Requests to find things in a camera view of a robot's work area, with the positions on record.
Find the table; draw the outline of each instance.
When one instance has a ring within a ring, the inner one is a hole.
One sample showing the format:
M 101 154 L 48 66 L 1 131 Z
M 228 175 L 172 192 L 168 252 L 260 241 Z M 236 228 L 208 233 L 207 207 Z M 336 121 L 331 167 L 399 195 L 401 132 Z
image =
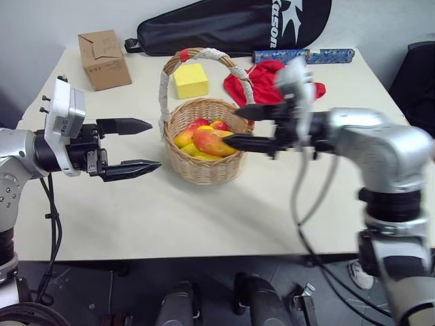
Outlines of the table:
M 108 135 L 102 141 L 110 164 L 142 158 L 162 162 L 162 167 L 137 179 L 104 183 L 82 173 L 69 178 L 54 174 L 56 205 L 63 223 L 63 243 L 58 260 L 137 259 L 216 255 L 305 254 L 289 213 L 290 191 L 299 166 L 293 151 L 270 160 L 249 153 L 244 171 L 234 181 L 214 186 L 193 185 L 177 175 L 160 140 L 158 85 L 167 57 L 126 54 L 133 84 L 94 92 L 85 76 L 79 52 L 65 50 L 35 101 L 29 106 L 19 128 L 44 127 L 46 104 L 57 75 L 65 74 L 71 85 L 86 93 L 86 122 L 95 118 L 135 117 L 154 128 L 134 136 Z M 236 58 L 250 67 L 249 58 Z M 202 61 L 210 79 L 209 97 L 233 102 L 222 87 L 228 71 L 217 62 Z M 399 108 L 355 49 L 352 63 L 311 65 L 314 79 L 325 83 L 326 94 L 315 102 L 315 110 L 331 107 L 378 109 L 391 120 L 405 124 Z M 173 83 L 169 106 L 177 100 Z M 270 122 L 256 124 L 255 133 L 271 135 Z M 312 162 L 299 205 L 307 211 L 325 179 L 331 157 L 321 155 Z M 426 198 L 435 198 L 435 170 L 426 170 Z M 362 223 L 363 203 L 356 200 L 362 182 L 358 169 L 342 159 L 334 183 L 316 216 L 305 230 L 319 253 L 352 253 L 358 250 L 356 234 Z M 435 215 L 434 202 L 424 203 Z M 23 189 L 15 228 L 16 251 L 22 260 L 48 260 L 50 223 L 44 219 L 48 201 L 37 181 Z M 430 228 L 435 245 L 435 230 Z

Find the shoe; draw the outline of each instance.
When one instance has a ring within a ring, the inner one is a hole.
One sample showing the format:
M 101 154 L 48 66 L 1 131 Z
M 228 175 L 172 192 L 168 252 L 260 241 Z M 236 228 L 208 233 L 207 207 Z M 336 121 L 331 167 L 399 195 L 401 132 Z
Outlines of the shoe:
M 368 275 L 363 271 L 360 262 L 353 261 L 349 265 L 347 265 L 347 269 L 349 271 L 349 275 L 351 280 L 356 284 L 357 287 L 369 290 L 373 286 L 373 276 Z

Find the yellow cube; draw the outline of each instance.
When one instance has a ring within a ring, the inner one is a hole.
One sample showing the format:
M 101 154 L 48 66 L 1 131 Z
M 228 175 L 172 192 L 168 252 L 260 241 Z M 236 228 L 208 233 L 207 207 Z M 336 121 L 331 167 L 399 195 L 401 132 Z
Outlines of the yellow cube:
M 178 67 L 174 72 L 174 80 L 180 100 L 209 93 L 209 79 L 201 63 Z

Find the floor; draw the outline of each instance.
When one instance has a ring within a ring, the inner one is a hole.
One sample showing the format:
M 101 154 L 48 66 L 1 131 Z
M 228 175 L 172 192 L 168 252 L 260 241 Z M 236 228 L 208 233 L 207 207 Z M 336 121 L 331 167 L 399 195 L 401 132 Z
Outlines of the floor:
M 376 305 L 388 309 L 381 285 L 375 281 L 370 291 L 359 290 L 348 277 L 347 262 L 329 266 L 349 286 Z M 21 262 L 19 275 L 36 288 L 44 273 L 44 263 Z M 112 311 L 129 312 L 134 326 L 152 326 L 165 293 L 180 280 L 187 279 L 200 285 L 203 293 L 204 326 L 248 326 L 249 313 L 236 316 L 230 310 L 232 284 L 237 272 L 258 274 L 268 280 L 279 295 L 285 297 L 294 283 L 311 283 L 315 312 L 319 326 L 371 325 L 350 311 L 333 294 L 318 268 L 306 267 L 295 257 L 213 257 L 189 259 L 149 259 L 130 261 L 128 276 L 113 281 Z M 53 308 L 59 311 L 71 326 L 100 326 L 101 317 L 109 312 L 111 272 L 56 265 L 55 277 L 48 293 L 54 296 Z M 347 301 L 370 318 L 384 325 L 391 320 L 366 307 L 341 290 Z

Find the cardboard box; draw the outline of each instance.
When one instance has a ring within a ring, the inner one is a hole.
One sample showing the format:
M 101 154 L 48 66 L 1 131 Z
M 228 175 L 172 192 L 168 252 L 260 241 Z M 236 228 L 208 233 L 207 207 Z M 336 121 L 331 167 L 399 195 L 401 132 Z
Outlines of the cardboard box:
M 201 63 L 182 65 L 174 72 L 178 98 L 190 98 L 209 93 L 209 80 Z
M 114 30 L 79 34 L 82 66 L 94 90 L 131 84 Z

